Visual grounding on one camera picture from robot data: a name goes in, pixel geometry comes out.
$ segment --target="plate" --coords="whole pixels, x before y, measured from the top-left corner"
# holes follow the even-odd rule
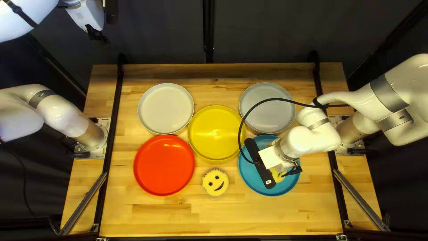
[[[155,136],[144,143],[134,160],[134,176],[140,187],[156,196],[183,189],[195,169],[189,144],[173,135]]]
[[[257,83],[248,87],[239,100],[242,117],[258,102],[269,98],[293,100],[290,93],[274,83]],[[284,101],[269,101],[257,106],[245,119],[245,123],[260,133],[276,134],[287,129],[296,116],[296,106]]]
[[[273,135],[261,135],[256,136],[253,139],[256,141],[257,146],[260,150],[263,150],[268,147],[268,145],[275,139],[277,136]],[[242,148],[244,155],[250,159],[250,154],[247,151],[247,147],[244,146]],[[239,173],[241,174],[244,182],[254,191],[260,193],[265,196],[280,196],[288,193],[294,186],[296,186],[299,181],[300,173],[295,175],[286,176],[285,179],[279,183],[277,183],[273,188],[267,189],[263,184],[262,178],[259,176],[257,172],[256,166],[247,162],[242,155],[239,155],[238,159],[238,168]]]
[[[148,89],[138,103],[138,118],[143,126],[160,135],[183,129],[193,115],[193,98],[182,86],[158,84]]]
[[[210,105],[200,109],[189,123],[187,136],[193,150],[202,157],[220,161],[238,154],[238,129],[242,118],[223,105]],[[245,139],[245,126],[241,143]]]

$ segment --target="butcher block tabletop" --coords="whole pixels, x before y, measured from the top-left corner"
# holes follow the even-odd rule
[[[100,236],[242,236],[312,235],[342,232],[327,153],[300,158],[303,172],[287,194],[262,196],[250,189],[238,170],[238,156],[224,164],[210,164],[195,154],[195,172],[189,184],[171,196],[145,192],[133,173],[135,154],[154,137],[140,123],[137,105],[149,88],[175,83],[189,91],[194,113],[209,105],[224,105],[239,113],[241,94],[249,86],[271,82],[285,88],[297,102],[310,103],[316,96],[311,63],[249,64],[146,64],[124,65],[113,154],[107,181]],[[324,93],[348,90],[341,63],[321,63]],[[117,81],[116,65],[95,65],[89,83],[84,113],[87,117],[111,117]],[[298,113],[302,109],[296,106]],[[351,107],[329,108],[329,114],[353,114]],[[278,136],[296,126],[296,120]],[[188,141],[187,127],[177,133]],[[253,137],[247,128],[246,137]],[[101,174],[103,160],[74,160],[62,215],[63,226]],[[365,156],[337,157],[339,170],[380,215],[376,193]],[[229,187],[221,196],[209,196],[202,176],[221,168]],[[344,190],[349,220],[357,228],[375,229]],[[72,233],[88,232],[93,224],[95,197]]]

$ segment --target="white plate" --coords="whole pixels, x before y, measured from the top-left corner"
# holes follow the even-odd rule
[[[193,98],[178,84],[158,84],[147,90],[138,103],[138,118],[144,127],[166,135],[183,129],[193,115]]]
[[[269,98],[293,100],[288,91],[274,83],[257,83],[248,87],[239,101],[239,112],[242,117],[258,102]],[[296,106],[284,101],[268,101],[257,106],[245,120],[254,130],[276,134],[290,126],[296,116]]]

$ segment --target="yellow plate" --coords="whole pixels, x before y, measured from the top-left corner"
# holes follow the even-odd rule
[[[210,160],[226,160],[238,154],[238,129],[242,118],[223,105],[200,109],[190,120],[188,138],[193,150]],[[245,125],[241,130],[244,145]]]

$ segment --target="gray plate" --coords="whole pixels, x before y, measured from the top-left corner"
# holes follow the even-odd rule
[[[239,101],[239,112],[243,117],[248,110],[264,99],[284,98],[293,100],[290,93],[274,83],[257,83],[248,87]],[[255,131],[276,134],[290,126],[296,116],[296,106],[283,101],[269,101],[257,106],[245,120]]]

